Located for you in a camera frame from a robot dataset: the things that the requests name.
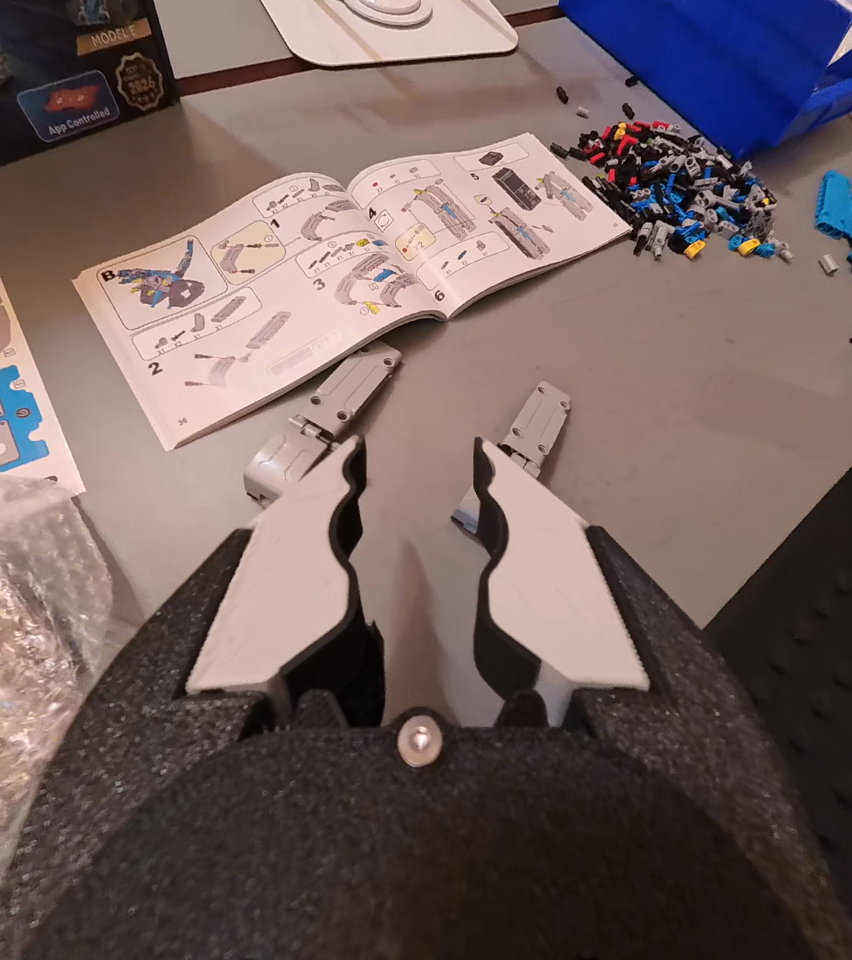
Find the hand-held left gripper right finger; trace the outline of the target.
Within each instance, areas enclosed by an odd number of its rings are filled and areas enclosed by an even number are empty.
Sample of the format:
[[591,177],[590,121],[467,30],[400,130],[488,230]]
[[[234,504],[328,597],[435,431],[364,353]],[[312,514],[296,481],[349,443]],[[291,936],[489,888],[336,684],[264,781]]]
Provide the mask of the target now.
[[649,691],[631,615],[612,585],[605,530],[484,438],[474,444],[473,488],[487,553],[473,634],[484,682],[504,703],[537,695],[553,728],[578,690]]

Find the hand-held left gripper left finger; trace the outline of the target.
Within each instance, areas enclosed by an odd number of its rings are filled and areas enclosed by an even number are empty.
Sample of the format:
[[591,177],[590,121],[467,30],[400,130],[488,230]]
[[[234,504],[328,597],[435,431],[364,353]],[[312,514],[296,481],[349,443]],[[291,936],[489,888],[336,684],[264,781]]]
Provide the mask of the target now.
[[292,483],[250,536],[192,669],[192,697],[264,694],[287,726],[300,700],[330,692],[367,725],[367,620],[350,556],[363,535],[367,446],[348,438]]

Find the grey brick frame piece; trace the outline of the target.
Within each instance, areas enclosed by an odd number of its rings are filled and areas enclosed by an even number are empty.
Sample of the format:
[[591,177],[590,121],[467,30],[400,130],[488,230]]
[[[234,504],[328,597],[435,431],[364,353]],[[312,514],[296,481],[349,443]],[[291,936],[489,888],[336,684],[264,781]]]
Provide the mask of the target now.
[[539,478],[571,406],[567,393],[547,381],[540,381],[500,440],[499,449],[526,474]]

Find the pile of small brick parts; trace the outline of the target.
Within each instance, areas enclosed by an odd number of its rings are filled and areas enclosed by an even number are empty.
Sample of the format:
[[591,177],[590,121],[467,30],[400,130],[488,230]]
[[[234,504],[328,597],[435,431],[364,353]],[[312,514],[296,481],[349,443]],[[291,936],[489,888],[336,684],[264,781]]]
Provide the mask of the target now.
[[794,261],[776,230],[779,200],[751,161],[737,161],[703,134],[685,135],[678,123],[642,120],[628,102],[621,112],[550,151],[592,169],[580,181],[624,217],[636,257],[650,253],[658,262],[671,251],[694,261],[714,237],[740,258]]

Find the grey desk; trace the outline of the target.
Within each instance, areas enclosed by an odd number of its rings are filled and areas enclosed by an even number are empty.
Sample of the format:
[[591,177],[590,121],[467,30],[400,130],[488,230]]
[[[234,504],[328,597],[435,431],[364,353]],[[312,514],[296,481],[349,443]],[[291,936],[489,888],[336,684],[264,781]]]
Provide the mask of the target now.
[[[0,274],[86,486],[126,642],[255,507],[252,454],[300,388],[163,450],[73,279],[178,234],[254,188],[519,133],[576,140],[649,90],[565,18],[523,21],[513,54],[349,70],[293,61],[184,79],[176,107],[0,168]],[[360,422],[369,486],[353,555],[387,654],[386,717],[416,706],[479,725],[472,669],[479,544],[450,516],[474,437],[501,438],[547,380],[573,411],[543,477],[705,626],[852,465],[852,275],[813,226],[821,176],[852,178],[852,114],[756,158],[794,258],[709,245],[694,262],[620,242],[387,340],[404,363]]]

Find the grey brick panel assembly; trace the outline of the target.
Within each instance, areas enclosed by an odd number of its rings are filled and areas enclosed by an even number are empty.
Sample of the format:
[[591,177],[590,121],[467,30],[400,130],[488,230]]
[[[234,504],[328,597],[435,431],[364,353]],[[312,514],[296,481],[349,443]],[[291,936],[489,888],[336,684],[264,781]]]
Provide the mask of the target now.
[[283,497],[348,438],[402,362],[401,351],[381,340],[346,357],[253,456],[242,475],[246,495],[261,507]]

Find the black perforated panel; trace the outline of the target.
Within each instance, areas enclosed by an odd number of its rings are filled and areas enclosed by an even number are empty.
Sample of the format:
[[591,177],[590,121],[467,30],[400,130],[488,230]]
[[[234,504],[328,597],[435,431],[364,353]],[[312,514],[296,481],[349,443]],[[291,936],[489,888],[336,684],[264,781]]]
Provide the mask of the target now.
[[852,905],[852,467],[706,627]]

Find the crumpled clear plastic bag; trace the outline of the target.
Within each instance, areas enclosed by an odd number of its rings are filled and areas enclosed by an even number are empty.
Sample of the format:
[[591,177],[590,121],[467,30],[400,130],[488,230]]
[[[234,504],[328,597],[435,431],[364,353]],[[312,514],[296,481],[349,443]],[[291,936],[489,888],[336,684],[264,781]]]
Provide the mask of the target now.
[[72,495],[0,475],[0,842],[105,662],[112,604]]

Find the open instruction booklet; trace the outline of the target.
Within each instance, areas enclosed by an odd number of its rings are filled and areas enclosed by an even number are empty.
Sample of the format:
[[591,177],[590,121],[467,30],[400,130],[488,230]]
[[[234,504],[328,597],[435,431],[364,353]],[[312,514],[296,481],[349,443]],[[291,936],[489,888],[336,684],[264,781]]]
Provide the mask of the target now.
[[379,163],[348,185],[285,176],[73,284],[173,451],[388,332],[447,322],[628,231],[522,133]]

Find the dark blue toy box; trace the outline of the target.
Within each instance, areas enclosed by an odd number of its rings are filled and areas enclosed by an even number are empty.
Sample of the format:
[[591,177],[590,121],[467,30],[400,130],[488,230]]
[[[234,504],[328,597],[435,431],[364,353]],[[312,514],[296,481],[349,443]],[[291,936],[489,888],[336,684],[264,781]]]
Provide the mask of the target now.
[[0,1],[0,167],[180,100],[152,1]]

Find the blue plastic bin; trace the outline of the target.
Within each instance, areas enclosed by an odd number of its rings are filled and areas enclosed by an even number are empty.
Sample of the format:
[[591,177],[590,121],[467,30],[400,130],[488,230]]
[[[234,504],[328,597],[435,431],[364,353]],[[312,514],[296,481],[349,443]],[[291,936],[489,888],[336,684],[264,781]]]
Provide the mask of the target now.
[[737,160],[852,113],[852,2],[563,1],[559,8]]

